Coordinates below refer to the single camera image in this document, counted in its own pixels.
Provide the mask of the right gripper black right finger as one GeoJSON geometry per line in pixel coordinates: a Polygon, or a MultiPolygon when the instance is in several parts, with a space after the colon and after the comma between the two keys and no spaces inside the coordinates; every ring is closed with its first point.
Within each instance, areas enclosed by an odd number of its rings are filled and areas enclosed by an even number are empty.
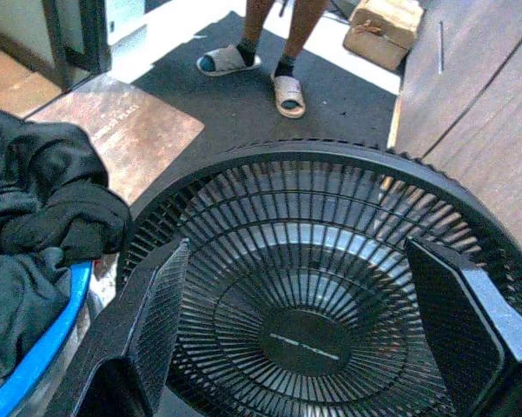
{"type": "Polygon", "coordinates": [[[522,416],[522,315],[452,249],[406,240],[427,344],[459,416],[522,416]]]}

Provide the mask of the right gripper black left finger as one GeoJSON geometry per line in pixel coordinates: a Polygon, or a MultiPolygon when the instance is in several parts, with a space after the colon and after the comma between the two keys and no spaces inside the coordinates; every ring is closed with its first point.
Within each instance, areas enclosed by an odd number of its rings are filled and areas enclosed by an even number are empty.
{"type": "Polygon", "coordinates": [[[96,317],[54,393],[49,416],[151,416],[168,376],[190,244],[174,239],[138,263],[96,317]]]}

